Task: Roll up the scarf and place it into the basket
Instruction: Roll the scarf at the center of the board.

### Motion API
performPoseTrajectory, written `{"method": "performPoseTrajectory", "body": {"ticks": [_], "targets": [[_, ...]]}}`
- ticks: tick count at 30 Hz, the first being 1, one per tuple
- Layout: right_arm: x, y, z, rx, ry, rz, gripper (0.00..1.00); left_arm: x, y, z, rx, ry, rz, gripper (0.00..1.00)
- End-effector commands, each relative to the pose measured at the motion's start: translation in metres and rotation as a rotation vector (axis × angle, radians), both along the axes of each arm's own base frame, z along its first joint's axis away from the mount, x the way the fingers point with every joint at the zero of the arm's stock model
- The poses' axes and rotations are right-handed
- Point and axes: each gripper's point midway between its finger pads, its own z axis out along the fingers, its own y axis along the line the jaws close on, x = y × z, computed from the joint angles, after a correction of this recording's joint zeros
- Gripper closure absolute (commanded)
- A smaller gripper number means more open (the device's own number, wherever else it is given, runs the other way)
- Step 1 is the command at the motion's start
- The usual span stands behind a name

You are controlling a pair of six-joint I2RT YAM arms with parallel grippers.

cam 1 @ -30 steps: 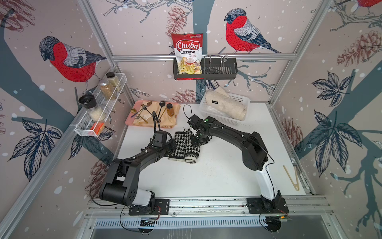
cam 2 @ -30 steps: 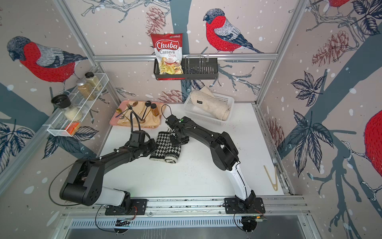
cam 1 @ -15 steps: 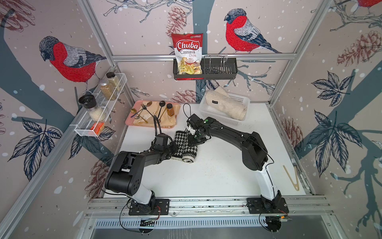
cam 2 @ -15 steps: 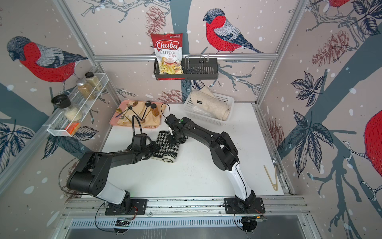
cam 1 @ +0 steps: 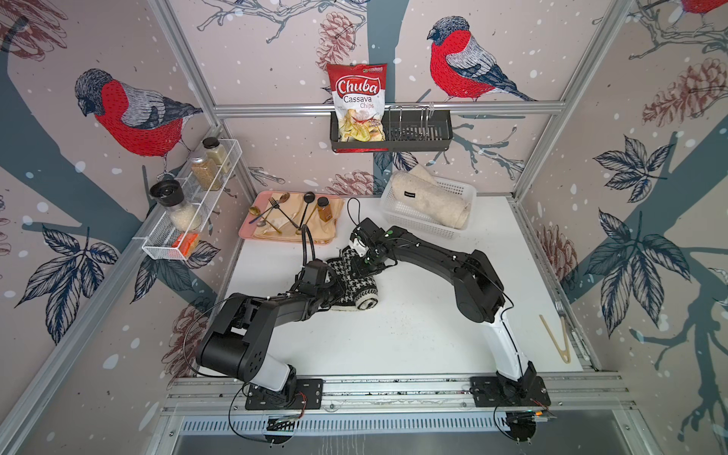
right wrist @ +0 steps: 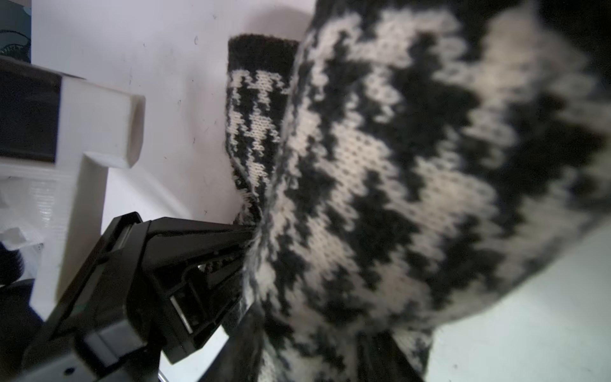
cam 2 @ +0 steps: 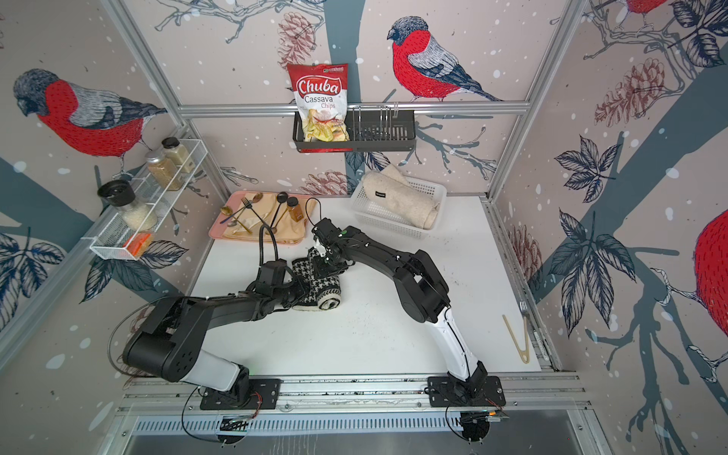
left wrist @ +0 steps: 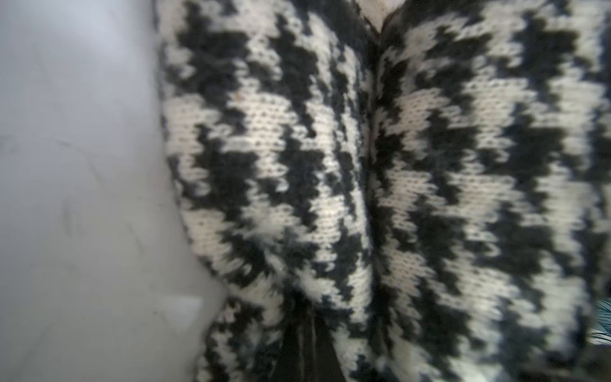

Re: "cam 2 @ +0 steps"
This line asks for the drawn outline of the black white patterned scarf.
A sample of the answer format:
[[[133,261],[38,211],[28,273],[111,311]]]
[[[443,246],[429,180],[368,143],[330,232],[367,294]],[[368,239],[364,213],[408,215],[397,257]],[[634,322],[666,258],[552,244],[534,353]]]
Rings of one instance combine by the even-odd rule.
[[[338,308],[341,304],[341,286],[338,276],[318,278],[314,271],[314,259],[320,258],[316,248],[293,261],[292,269],[308,286],[305,295],[293,306],[297,311],[323,312]]]

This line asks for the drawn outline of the white plastic basket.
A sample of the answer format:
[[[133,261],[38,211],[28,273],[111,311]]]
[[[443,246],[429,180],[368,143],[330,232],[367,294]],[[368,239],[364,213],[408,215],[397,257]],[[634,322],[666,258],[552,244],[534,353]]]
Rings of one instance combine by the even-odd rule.
[[[425,239],[434,233],[442,219],[441,214],[446,204],[447,189],[443,185],[419,178],[408,176],[407,180],[415,191],[426,195],[439,205],[439,213],[430,229],[419,229],[411,225],[406,218],[391,212],[372,199],[369,199],[362,183],[358,184],[358,187],[356,187],[350,198],[351,210],[354,212],[356,220],[362,224],[385,229],[385,231],[393,231],[415,239]]]

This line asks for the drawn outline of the beige knitted scarf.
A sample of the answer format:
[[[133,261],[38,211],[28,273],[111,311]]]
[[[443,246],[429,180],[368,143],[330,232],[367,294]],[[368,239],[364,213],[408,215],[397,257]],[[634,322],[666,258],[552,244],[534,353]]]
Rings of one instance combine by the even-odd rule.
[[[368,172],[361,183],[369,199],[406,219],[416,228],[432,228],[439,204],[426,193],[417,191],[396,166],[390,164],[380,172]]]

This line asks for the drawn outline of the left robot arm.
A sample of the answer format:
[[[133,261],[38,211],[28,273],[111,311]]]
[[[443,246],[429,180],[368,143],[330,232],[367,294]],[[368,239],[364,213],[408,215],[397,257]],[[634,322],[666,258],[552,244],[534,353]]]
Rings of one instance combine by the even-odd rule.
[[[155,305],[127,342],[123,362],[153,377],[231,392],[246,381],[246,369],[208,353],[208,331],[238,322],[257,322],[303,301],[311,285],[284,260],[260,266],[244,291],[212,298],[165,298]]]

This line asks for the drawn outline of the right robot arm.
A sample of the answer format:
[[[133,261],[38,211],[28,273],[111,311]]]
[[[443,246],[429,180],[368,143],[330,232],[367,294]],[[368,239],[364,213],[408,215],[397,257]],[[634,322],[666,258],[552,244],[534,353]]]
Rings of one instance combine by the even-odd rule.
[[[405,313],[430,328],[447,364],[447,380],[462,400],[483,394],[487,369],[470,350],[459,330],[449,299],[449,286],[428,253],[385,246],[356,227],[339,229],[324,218],[312,229],[320,256],[319,278],[341,275],[352,265],[367,265],[394,283]]]

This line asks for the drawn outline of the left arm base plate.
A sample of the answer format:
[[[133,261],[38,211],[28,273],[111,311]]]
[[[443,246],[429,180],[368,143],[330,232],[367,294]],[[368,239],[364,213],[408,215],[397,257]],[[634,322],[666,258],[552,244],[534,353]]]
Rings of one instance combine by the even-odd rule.
[[[282,386],[279,378],[247,377],[228,392],[206,389],[200,403],[203,411],[267,411],[274,410]]]

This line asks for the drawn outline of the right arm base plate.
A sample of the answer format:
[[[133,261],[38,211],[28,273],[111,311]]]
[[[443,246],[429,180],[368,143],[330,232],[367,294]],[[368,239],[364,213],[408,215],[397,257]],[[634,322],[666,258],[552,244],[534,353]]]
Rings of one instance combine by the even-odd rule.
[[[429,377],[426,394],[433,408],[495,407],[506,405],[504,388],[498,377],[486,377],[479,385],[468,384],[453,377]]]

